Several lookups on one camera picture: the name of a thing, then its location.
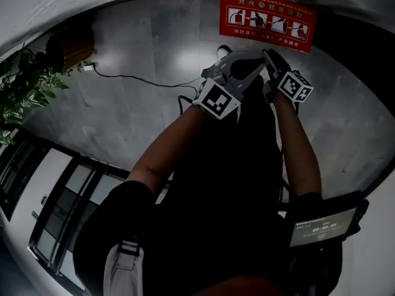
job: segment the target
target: sleeve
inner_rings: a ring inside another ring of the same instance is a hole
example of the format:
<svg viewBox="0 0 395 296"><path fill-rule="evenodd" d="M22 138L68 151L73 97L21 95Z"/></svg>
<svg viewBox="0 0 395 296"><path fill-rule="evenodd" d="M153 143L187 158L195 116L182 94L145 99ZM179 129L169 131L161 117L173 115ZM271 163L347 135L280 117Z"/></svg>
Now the sleeve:
<svg viewBox="0 0 395 296"><path fill-rule="evenodd" d="M93 296L103 295L103 277L110 249L138 236L144 228L146 212L155 203L143 183L127 181L106 197L82 227L73 251L75 272Z"/></svg>
<svg viewBox="0 0 395 296"><path fill-rule="evenodd" d="M322 207L322 196L318 193L307 193L291 202L285 220L308 220L315 218Z"/></svg>
<svg viewBox="0 0 395 296"><path fill-rule="evenodd" d="M316 218L322 209L323 199L318 193L307 193L290 203L285 215L286 241L289 245L295 223Z"/></svg>

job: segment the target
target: window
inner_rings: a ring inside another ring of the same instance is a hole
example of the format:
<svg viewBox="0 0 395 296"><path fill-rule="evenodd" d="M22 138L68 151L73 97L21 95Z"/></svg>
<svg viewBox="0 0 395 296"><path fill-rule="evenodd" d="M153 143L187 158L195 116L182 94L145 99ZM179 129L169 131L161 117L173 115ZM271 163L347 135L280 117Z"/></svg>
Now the window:
<svg viewBox="0 0 395 296"><path fill-rule="evenodd" d="M71 294L84 287L73 264L75 241L95 209L128 172L75 157L48 197L30 239L30 250L40 264Z"/></svg>
<svg viewBox="0 0 395 296"><path fill-rule="evenodd" d="M41 139L20 130L14 145L0 157L0 206L8 220L31 176L50 149Z"/></svg>

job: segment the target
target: timer display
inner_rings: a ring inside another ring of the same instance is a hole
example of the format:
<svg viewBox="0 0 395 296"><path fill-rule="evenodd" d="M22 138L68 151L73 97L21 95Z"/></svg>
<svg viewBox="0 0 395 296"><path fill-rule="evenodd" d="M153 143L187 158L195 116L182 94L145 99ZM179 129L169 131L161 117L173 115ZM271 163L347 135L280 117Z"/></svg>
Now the timer display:
<svg viewBox="0 0 395 296"><path fill-rule="evenodd" d="M290 247L324 241L346 233L356 208L315 220L296 223Z"/></svg>

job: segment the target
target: cable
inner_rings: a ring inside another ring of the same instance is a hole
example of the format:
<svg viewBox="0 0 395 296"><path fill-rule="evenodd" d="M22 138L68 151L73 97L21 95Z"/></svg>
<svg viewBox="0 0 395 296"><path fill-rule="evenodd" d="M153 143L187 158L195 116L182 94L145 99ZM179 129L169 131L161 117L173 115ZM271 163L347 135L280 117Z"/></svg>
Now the cable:
<svg viewBox="0 0 395 296"><path fill-rule="evenodd" d="M183 111L183 105L181 104L181 99L184 99L186 102L192 104L192 100L186 96L178 96L178 104L180 105L180 115L184 112Z"/></svg>
<svg viewBox="0 0 395 296"><path fill-rule="evenodd" d="M105 78L118 78L118 77L133 78L133 79L140 80L140 81L142 81L142 82L151 84L151 85L153 85L153 86L158 86L158 87L163 87L163 88L179 88L179 87L180 87L180 88L192 88L192 89L195 90L195 93L198 93L198 91L196 90L196 88L195 88L194 86L188 86L188 84L193 83L193 82L199 80L200 77L199 77L199 78L196 78L196 79L194 79L194 80L192 80L192 81L186 82L186 83L179 83L179 84L175 84L175 85L173 85L173 86L167 86L167 85L165 85L165 84L157 84L157 83L155 83L155 82L151 82L151 81L148 81L148 80L139 78L139 77L137 77L137 76L131 76L131 75L130 75L130 76L128 76L128 75L107 76L107 75L103 75L102 73L99 73L99 72L96 70L96 65L95 65L95 64L93 64L93 70L94 70L94 72L96 72L99 76L103 76L103 77L105 77Z"/></svg>

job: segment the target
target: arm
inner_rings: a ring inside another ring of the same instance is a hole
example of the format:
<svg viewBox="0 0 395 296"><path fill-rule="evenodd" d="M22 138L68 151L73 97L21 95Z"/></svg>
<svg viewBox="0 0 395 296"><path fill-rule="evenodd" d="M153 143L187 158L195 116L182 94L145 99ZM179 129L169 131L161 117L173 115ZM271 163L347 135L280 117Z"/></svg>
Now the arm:
<svg viewBox="0 0 395 296"><path fill-rule="evenodd" d="M157 195L190 140L209 118L199 108L189 107L148 147L127 180L140 181Z"/></svg>
<svg viewBox="0 0 395 296"><path fill-rule="evenodd" d="M275 107L289 185L298 196L312 192L321 194L318 161L292 102L279 92Z"/></svg>

